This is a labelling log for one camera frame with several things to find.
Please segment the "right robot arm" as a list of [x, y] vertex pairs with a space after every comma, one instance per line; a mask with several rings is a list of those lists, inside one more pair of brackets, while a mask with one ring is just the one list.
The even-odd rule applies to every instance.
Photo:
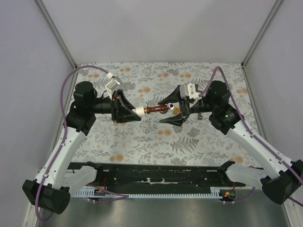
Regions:
[[303, 184], [303, 162], [292, 161], [253, 131], [243, 115], [229, 104], [231, 93], [224, 82], [211, 82], [206, 95], [198, 92], [197, 88], [192, 83], [178, 85], [171, 94], [159, 101], [159, 105], [178, 103], [181, 111], [160, 122], [182, 126], [191, 114], [210, 112], [211, 124], [242, 146], [260, 165], [260, 168], [244, 167], [227, 161], [218, 168], [218, 183], [222, 186], [232, 182], [243, 183], [261, 189], [276, 204], [283, 204], [291, 198]]

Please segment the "white pipe elbow fitting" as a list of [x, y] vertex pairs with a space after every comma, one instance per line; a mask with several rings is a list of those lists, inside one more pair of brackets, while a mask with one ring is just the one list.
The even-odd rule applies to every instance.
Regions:
[[137, 107], [137, 108], [133, 109], [132, 111], [140, 117], [145, 116], [145, 108], [143, 106]]

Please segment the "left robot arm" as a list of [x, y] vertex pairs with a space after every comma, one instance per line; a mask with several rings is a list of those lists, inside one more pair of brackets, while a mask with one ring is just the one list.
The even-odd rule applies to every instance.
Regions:
[[40, 209], [61, 214], [67, 208], [71, 196], [86, 185], [101, 185], [104, 181], [101, 165], [87, 162], [80, 170], [65, 177], [71, 160], [84, 142], [96, 121], [97, 114], [110, 114], [112, 121], [126, 123], [140, 121], [146, 114], [143, 106], [130, 104], [121, 89], [111, 97], [98, 97], [96, 89], [89, 81], [75, 86], [74, 101], [69, 113], [64, 117], [64, 129], [49, 159], [34, 180], [25, 180], [22, 189], [34, 205], [36, 215]]

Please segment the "brown faucet with chrome cap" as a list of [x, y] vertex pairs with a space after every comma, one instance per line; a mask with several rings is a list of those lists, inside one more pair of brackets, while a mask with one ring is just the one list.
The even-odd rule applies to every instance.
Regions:
[[150, 114], [150, 113], [156, 113], [159, 112], [161, 114], [167, 113], [169, 110], [173, 110], [174, 105], [172, 103], [168, 103], [165, 105], [159, 105], [159, 106], [154, 106], [154, 107], [146, 107], [144, 108], [144, 113], [145, 114]]

